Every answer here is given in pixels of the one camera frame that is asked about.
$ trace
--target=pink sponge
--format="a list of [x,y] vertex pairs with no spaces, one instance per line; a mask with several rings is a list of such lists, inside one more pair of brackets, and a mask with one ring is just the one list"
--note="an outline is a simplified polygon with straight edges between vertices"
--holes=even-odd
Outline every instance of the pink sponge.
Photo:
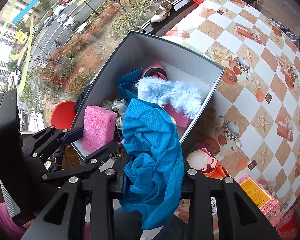
[[87,106],[84,115],[82,148],[90,153],[113,140],[117,114],[99,106]]
[[165,105],[164,110],[167,112],[168,115],[172,116],[174,120],[176,120],[178,127],[188,127],[189,119],[186,118],[182,112],[177,113],[170,104]]

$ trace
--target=table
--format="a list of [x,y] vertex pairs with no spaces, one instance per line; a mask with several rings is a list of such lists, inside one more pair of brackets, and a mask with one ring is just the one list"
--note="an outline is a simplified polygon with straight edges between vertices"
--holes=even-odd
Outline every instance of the table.
[[[300,51],[241,0],[206,0],[163,38],[224,67],[193,134],[237,181],[249,174],[262,184],[285,214],[300,194]],[[181,200],[175,215],[187,221],[188,212]]]

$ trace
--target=blue fabric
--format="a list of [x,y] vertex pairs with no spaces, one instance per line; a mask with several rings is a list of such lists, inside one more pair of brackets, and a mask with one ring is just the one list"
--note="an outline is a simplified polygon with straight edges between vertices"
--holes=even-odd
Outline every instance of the blue fabric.
[[130,102],[131,98],[138,98],[138,91],[133,87],[133,83],[138,79],[142,69],[139,68],[133,72],[119,78],[117,82],[117,90],[122,99]]
[[121,206],[142,214],[142,229],[165,225],[179,205],[184,175],[177,127],[157,104],[132,98],[124,116],[124,147],[136,156],[125,167],[131,181]]

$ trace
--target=open box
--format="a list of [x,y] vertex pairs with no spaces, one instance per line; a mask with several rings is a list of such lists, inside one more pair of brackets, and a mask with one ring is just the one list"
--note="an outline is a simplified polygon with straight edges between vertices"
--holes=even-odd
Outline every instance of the open box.
[[[181,45],[135,31],[128,33],[95,76],[71,129],[83,126],[86,106],[101,106],[106,99],[113,101],[120,97],[116,89],[120,77],[139,68],[145,69],[156,62],[164,66],[168,80],[193,83],[201,91],[200,111],[187,128],[178,127],[179,139],[182,143],[216,89],[223,74],[223,68],[205,56]],[[74,142],[73,147],[82,157],[90,154],[82,149],[82,139]]]

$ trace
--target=yellow label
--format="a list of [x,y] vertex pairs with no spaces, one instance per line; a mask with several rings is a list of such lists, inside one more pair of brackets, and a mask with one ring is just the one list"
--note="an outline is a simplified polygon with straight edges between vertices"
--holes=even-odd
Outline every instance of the yellow label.
[[252,201],[258,206],[258,208],[261,208],[270,200],[270,197],[250,178],[240,186],[252,199]]

